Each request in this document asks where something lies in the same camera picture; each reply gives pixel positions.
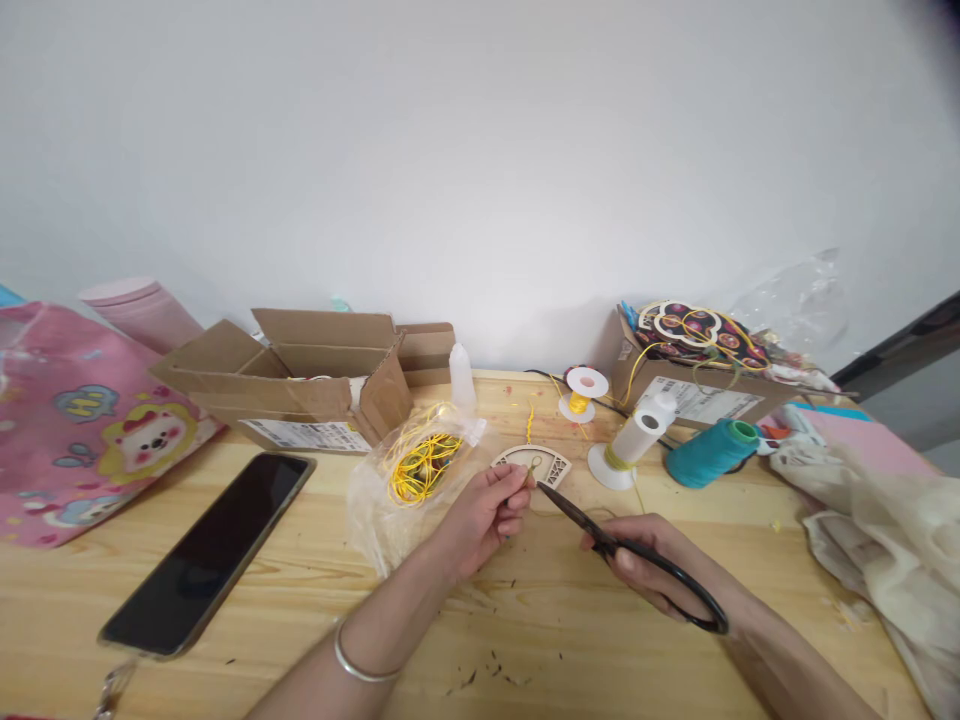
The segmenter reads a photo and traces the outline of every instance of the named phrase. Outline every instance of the pink bag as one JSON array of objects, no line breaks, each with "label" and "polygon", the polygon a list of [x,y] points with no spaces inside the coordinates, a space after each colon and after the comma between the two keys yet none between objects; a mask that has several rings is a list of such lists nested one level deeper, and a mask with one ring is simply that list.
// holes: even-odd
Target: pink bag
[{"label": "pink bag", "polygon": [[58,305],[0,309],[0,537],[61,545],[222,427],[149,375],[159,359]]}]

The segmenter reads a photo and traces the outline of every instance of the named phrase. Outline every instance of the smartphone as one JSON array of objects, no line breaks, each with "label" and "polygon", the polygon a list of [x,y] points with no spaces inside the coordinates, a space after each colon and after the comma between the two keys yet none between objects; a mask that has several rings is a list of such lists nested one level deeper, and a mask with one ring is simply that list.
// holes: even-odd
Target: smartphone
[{"label": "smartphone", "polygon": [[260,453],[100,631],[99,641],[174,658],[200,637],[316,461]]}]

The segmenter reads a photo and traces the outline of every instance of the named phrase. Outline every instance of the scissor blade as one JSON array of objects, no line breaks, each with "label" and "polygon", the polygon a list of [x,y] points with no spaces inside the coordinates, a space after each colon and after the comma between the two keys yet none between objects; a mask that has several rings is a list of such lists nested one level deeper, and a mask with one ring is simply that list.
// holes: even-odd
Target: scissor blade
[{"label": "scissor blade", "polygon": [[600,527],[595,522],[593,522],[593,520],[588,518],[587,515],[583,512],[583,510],[581,510],[572,502],[567,500],[563,495],[558,493],[552,487],[550,487],[549,485],[545,485],[542,482],[538,482],[537,487],[543,490],[543,494],[546,495],[548,498],[550,498],[550,500],[553,501],[554,505],[556,505],[558,508],[563,510],[564,515],[566,515],[568,518],[573,520],[577,525],[579,525],[581,528],[589,532],[591,535],[593,535],[596,532],[602,532],[600,530]]}]

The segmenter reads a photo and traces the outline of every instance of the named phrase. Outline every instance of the cartoon bear print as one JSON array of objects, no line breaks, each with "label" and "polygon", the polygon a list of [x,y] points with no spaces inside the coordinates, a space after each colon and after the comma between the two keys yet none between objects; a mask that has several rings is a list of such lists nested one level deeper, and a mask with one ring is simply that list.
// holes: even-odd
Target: cartoon bear print
[{"label": "cartoon bear print", "polygon": [[114,440],[123,454],[123,471],[136,472],[155,465],[176,451],[186,437],[187,424],[168,412],[148,412],[123,424],[127,433]]},{"label": "cartoon bear print", "polygon": [[107,449],[98,471],[118,485],[156,477],[186,453],[196,430],[182,405],[140,405],[104,430]]}]

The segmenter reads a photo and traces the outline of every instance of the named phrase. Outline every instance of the cloth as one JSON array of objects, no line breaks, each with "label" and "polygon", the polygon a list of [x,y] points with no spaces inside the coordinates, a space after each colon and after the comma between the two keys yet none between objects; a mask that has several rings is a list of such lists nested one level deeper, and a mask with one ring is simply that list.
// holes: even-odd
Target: cloth
[{"label": "cloth", "polygon": [[960,480],[878,473],[802,436],[770,461],[827,508],[804,520],[814,557],[880,613],[931,714],[960,718]]},{"label": "cloth", "polygon": [[150,376],[159,359],[67,308],[0,309],[0,537],[61,545],[222,427]]}]

